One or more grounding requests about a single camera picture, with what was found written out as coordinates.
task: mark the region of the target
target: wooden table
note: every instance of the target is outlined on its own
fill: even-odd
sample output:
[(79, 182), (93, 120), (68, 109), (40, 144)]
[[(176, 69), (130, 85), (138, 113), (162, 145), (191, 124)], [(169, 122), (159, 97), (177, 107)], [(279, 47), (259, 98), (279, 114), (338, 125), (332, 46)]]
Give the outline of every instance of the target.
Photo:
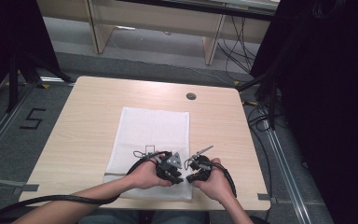
[[(197, 99), (186, 95), (195, 93)], [(34, 168), (20, 200), (70, 194), (103, 183), (123, 106), (190, 113), (190, 154), (214, 145), (205, 155), (218, 157), (230, 171), (245, 210), (267, 210), (269, 201), (255, 147), (234, 89), (102, 77), (80, 77)], [(194, 189), (191, 202), (118, 199), (104, 207), (222, 210), (220, 203)]]

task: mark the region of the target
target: person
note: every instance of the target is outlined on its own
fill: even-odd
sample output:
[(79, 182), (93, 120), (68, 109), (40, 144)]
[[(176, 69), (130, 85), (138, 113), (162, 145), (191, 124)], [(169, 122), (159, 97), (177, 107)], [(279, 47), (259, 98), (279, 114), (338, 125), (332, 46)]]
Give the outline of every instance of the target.
[[(74, 193), (74, 195), (93, 199), (110, 199), (130, 189), (149, 189), (155, 186), (169, 187), (172, 183), (157, 177), (155, 165), (156, 159), (152, 158), (151, 160), (153, 162), (147, 161), (142, 163), (129, 175), (125, 175), (120, 179), (90, 189), (81, 190)], [(215, 158), (212, 162), (220, 163), (220, 159)], [(207, 181), (194, 181), (193, 184), (195, 187), (202, 190), (209, 198), (220, 202), (227, 210), (233, 223), (253, 223), (232, 193), (231, 187), (221, 170), (214, 167)], [(77, 223), (79, 220), (79, 223), (81, 223), (83, 217), (93, 212), (99, 206), (100, 205), (88, 203), (54, 201), (46, 203), (23, 217), (20, 217), (15, 223)], [(202, 223), (203, 219), (200, 220), (200, 217), (201, 216), (193, 216), (192, 218), (197, 218), (199, 220), (198, 223)], [(197, 223), (197, 221), (184, 221), (181, 223)]]

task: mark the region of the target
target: white cloth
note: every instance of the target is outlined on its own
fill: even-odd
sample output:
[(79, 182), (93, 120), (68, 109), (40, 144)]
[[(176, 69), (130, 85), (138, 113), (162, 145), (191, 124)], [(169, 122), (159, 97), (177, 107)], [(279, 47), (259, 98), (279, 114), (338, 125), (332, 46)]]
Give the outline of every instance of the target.
[[(180, 159), (189, 158), (189, 125), (188, 112), (172, 112), (142, 108), (123, 107), (117, 128), (112, 155), (106, 168), (104, 182), (124, 176), (139, 158), (134, 151), (179, 152)], [(124, 198), (149, 198), (167, 201), (185, 201), (192, 198), (192, 186), (186, 181), (191, 174), (182, 164), (184, 182), (168, 188), (132, 189), (121, 194)]]

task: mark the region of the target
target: person's leg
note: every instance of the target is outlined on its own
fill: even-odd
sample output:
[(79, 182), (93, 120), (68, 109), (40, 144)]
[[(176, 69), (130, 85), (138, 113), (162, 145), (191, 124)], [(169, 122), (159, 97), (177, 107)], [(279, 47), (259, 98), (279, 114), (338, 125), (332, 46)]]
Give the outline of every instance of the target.
[(138, 224), (138, 211), (97, 209), (78, 221), (79, 224)]
[(206, 212), (192, 211), (156, 211), (153, 224), (204, 224)]

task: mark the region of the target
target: floor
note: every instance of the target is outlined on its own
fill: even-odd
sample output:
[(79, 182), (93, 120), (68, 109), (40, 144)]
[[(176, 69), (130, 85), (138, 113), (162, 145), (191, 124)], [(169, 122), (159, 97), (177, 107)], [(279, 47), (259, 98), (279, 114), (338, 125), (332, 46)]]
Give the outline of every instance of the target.
[[(48, 28), (48, 33), (53, 44), (53, 48), (57, 53), (62, 71), (67, 72), (72, 76), (80, 75), (94, 75), (94, 76), (106, 76), (109, 77), (109, 71), (116, 69), (113, 65), (112, 70), (106, 72), (106, 67), (110, 66), (110, 60), (122, 60), (123, 62), (137, 62), (144, 63), (145, 69), (152, 69), (153, 67), (161, 66), (166, 71), (166, 76), (172, 75), (175, 77), (166, 77), (156, 75), (155, 77), (147, 77), (152, 80), (171, 80), (175, 82), (201, 84), (201, 85), (214, 85), (222, 87), (234, 87), (235, 80), (239, 82), (245, 82), (252, 79), (249, 75), (245, 74), (243, 70), (237, 66), (234, 62), (228, 61), (227, 56), (221, 49), (218, 49), (215, 53), (213, 64), (205, 65), (204, 52), (202, 46), (202, 39), (199, 36), (192, 35), (179, 35), (169, 34), (160, 31), (146, 31), (139, 29), (116, 29), (111, 36), (103, 54), (95, 54), (93, 51), (90, 28), (85, 22), (78, 21), (63, 21), (52, 18), (45, 18), (45, 24)], [(225, 50), (235, 49), (237, 52), (241, 52), (241, 48), (235, 41), (226, 41), (228, 49), (224, 46), (223, 40), (220, 40), (222, 48)], [(246, 47), (254, 55), (257, 54), (259, 45), (246, 43)], [(238, 57), (238, 59), (244, 63), (244, 59)], [(89, 60), (88, 65), (83, 65), (80, 60)], [(183, 71), (177, 75), (176, 70)], [(128, 78), (137, 78), (136, 74), (139, 71), (123, 72), (123, 76)], [(248, 91), (240, 93), (240, 97), (243, 101), (254, 101), (254, 93), (257, 86), (254, 86)], [(70, 88), (67, 86), (53, 86), (50, 89), (53, 93), (46, 94), (45, 92), (35, 89), (31, 95), (29, 102), (34, 102), (32, 105), (25, 104), (25, 107), (43, 106), (43, 102), (40, 99), (46, 99), (46, 101), (54, 102), (54, 94), (60, 95), (60, 97), (67, 97), (70, 93)], [(4, 102), (6, 100), (7, 90), (3, 89), (0, 94), (0, 110), (5, 107)], [(48, 117), (51, 118), (51, 123), (46, 127), (45, 131), (40, 134), (43, 138), (38, 144), (33, 146), (34, 148), (43, 149), (43, 143), (47, 141), (48, 132), (51, 131), (56, 118), (60, 114), (60, 108), (63, 107), (64, 100), (51, 103), (51, 107), (54, 107), (52, 114)], [(248, 117), (248, 120), (256, 118), (257, 110), (250, 105), (244, 107), (244, 112)], [(323, 199), (321, 198), (312, 177), (308, 170), (301, 164), (301, 153), (296, 146), (296, 140), (290, 133), (290, 129), (284, 121), (284, 117), (276, 119), (277, 131), (282, 152), (287, 160), (289, 173), (294, 177), (295, 185), (298, 189), (298, 193), (306, 206), (307, 214), (310, 217), (310, 222), (304, 222), (303, 219), (296, 212), (296, 202), (293, 201), (291, 190), (286, 187), (286, 179), (284, 178), (284, 172), (280, 166), (279, 160), (277, 160), (277, 153), (272, 148), (269, 136), (265, 132), (255, 130), (253, 135), (257, 156), (259, 157), (260, 166), (263, 172), (264, 179), (266, 181), (267, 188), (271, 188), (270, 196), (272, 198), (272, 206), (268, 212), (265, 211), (248, 211), (250, 215), (256, 217), (268, 216), (268, 222), (270, 223), (333, 223), (331, 217), (325, 208)], [(9, 138), (20, 138), (14, 133)], [(10, 150), (10, 141), (3, 141), (3, 145), (7, 145), (6, 149)], [(23, 139), (27, 144), (32, 144), (30, 139)], [(36, 158), (30, 158), (29, 166), (25, 169), (28, 174), (33, 169)], [(10, 162), (7, 164), (6, 169), (10, 169)], [(27, 175), (12, 174), (7, 172), (0, 173), (0, 179), (26, 182)], [(18, 200), (18, 195), (12, 194), (12, 189), (0, 187), (0, 195), (10, 195), (5, 197), (0, 202), (0, 206), (3, 204), (13, 203)], [(228, 216), (225, 212), (212, 212), (211, 223), (227, 223)]]

